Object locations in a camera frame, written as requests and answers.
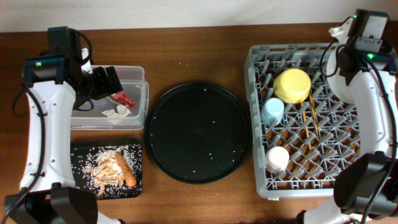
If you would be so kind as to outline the red snack wrapper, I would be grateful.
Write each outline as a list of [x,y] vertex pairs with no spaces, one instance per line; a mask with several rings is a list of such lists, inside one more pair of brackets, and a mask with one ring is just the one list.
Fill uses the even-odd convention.
[[128,108],[132,108],[136,105],[136,103],[130,97],[125,95],[122,91],[110,95],[109,98],[114,102],[126,106]]

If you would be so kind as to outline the white tissue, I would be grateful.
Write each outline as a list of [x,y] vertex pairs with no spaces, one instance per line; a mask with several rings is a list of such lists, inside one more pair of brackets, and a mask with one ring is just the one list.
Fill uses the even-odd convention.
[[115,109],[105,110],[101,114],[109,118],[123,118],[131,114],[131,112],[128,107],[124,105],[118,105],[116,107],[116,110]]

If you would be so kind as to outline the yellow bowl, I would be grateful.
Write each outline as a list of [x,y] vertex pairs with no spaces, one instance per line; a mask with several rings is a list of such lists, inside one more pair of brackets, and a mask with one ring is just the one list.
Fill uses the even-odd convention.
[[311,87],[309,75],[301,69],[290,68],[274,80],[276,96],[285,103],[301,103],[308,96]]

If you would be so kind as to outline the blue cup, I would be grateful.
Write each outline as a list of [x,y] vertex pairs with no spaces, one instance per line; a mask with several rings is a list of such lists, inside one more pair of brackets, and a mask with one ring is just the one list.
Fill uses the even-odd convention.
[[266,126],[271,126],[274,122],[279,124],[284,115],[284,102],[279,98],[269,98],[261,108],[261,121]]

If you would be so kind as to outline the orange carrot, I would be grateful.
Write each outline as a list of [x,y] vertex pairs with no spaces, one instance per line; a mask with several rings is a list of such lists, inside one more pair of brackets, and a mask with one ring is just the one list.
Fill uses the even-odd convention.
[[131,169],[129,168],[127,162],[124,159],[124,156],[120,153],[117,152],[116,153],[116,159],[118,162],[118,166],[121,168],[125,181],[126,181],[126,185],[130,188],[133,188],[136,186],[137,181],[136,181],[136,177],[133,174],[133,172],[131,171]]

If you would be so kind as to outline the pink cup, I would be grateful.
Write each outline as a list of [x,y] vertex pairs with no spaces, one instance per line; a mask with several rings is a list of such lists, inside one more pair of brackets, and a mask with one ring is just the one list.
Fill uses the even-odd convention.
[[282,172],[289,163],[289,152],[280,146],[270,148],[266,153],[266,170],[272,174]]

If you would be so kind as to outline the grey plate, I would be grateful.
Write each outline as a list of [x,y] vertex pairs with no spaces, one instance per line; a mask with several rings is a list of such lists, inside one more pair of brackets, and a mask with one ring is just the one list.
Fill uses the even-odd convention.
[[[326,64],[326,74],[331,75],[336,70],[336,49],[333,50],[328,58]],[[330,89],[333,94],[345,103],[354,104],[354,99],[351,94],[349,86],[346,86],[345,77],[339,75],[340,69],[337,68],[337,72],[327,78]]]

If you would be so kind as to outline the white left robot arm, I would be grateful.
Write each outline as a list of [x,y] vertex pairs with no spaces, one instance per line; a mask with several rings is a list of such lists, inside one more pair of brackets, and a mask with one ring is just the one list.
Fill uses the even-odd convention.
[[71,118],[81,105],[122,90],[113,67],[92,68],[92,48],[69,27],[47,32],[48,49],[26,60],[22,91],[29,102],[27,164],[18,194],[5,198],[5,220],[16,223],[113,223],[96,195],[75,186]]

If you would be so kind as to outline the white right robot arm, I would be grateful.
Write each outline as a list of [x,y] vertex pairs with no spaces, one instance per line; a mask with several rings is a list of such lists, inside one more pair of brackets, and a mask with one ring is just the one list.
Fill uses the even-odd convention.
[[297,223],[365,223],[397,216],[397,53],[384,38],[385,12],[357,9],[338,27],[319,68],[333,94],[355,105],[359,157],[341,171],[333,195]]

